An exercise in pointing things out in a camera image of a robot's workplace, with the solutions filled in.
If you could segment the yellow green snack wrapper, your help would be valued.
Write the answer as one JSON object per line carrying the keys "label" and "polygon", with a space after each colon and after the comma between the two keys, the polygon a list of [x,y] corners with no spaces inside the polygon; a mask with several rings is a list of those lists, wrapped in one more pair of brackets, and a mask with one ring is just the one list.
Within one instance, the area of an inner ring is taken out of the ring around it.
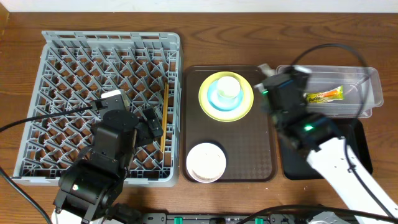
{"label": "yellow green snack wrapper", "polygon": [[309,103],[329,103],[336,100],[343,100],[343,85],[328,91],[306,93],[304,94],[304,97]]}

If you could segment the white paper bowl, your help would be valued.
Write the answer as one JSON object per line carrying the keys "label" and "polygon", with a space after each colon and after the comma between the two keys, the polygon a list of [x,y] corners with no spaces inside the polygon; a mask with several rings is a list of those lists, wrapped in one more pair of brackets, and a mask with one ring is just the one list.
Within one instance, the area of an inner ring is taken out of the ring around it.
{"label": "white paper bowl", "polygon": [[186,168],[195,181],[208,184],[217,181],[226,170],[226,156],[219,146],[204,142],[187,155]]}

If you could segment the white paper tissue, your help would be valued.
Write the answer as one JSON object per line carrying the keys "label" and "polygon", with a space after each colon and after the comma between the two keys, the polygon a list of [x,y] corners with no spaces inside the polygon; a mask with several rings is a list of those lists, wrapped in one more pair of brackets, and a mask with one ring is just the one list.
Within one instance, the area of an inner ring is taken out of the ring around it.
{"label": "white paper tissue", "polygon": [[271,77],[271,76],[274,76],[275,74],[276,74],[276,72],[275,72],[275,70],[274,69],[272,69],[268,64],[266,64],[266,63],[263,63],[263,64],[261,64],[261,65],[258,65],[257,66],[260,70],[261,70],[261,72],[265,75],[265,76],[267,76],[267,77]]}

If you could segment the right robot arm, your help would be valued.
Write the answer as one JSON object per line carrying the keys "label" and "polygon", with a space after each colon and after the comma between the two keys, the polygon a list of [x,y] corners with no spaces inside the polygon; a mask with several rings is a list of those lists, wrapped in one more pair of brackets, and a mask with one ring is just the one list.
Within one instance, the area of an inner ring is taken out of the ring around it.
{"label": "right robot arm", "polygon": [[397,223],[397,204],[356,157],[348,138],[322,113],[309,112],[311,70],[289,66],[254,86],[279,139],[299,153],[335,190],[359,223]]}

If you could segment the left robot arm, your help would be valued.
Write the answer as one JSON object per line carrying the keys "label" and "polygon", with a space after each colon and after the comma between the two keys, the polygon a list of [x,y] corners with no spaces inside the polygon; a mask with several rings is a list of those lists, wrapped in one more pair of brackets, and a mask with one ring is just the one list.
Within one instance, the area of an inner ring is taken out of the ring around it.
{"label": "left robot arm", "polygon": [[109,110],[92,129],[93,143],[61,176],[54,215],[71,214],[80,223],[106,215],[123,190],[136,149],[163,133],[153,108],[137,117],[127,110]]}

